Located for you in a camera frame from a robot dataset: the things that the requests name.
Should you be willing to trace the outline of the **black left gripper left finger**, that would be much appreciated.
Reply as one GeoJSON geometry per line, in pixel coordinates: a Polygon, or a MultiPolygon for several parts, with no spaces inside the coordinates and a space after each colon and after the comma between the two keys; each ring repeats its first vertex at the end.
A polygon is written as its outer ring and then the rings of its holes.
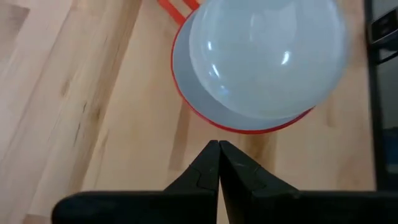
{"type": "Polygon", "coordinates": [[[63,198],[52,223],[216,223],[220,145],[210,141],[164,190],[87,191],[63,198]]]}

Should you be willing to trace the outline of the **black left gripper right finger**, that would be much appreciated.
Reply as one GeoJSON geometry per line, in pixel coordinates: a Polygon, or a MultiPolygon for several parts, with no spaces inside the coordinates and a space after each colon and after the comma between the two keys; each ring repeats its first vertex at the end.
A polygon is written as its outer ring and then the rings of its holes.
{"type": "Polygon", "coordinates": [[[220,180],[230,223],[397,223],[397,193],[299,190],[228,141],[220,180]]]}

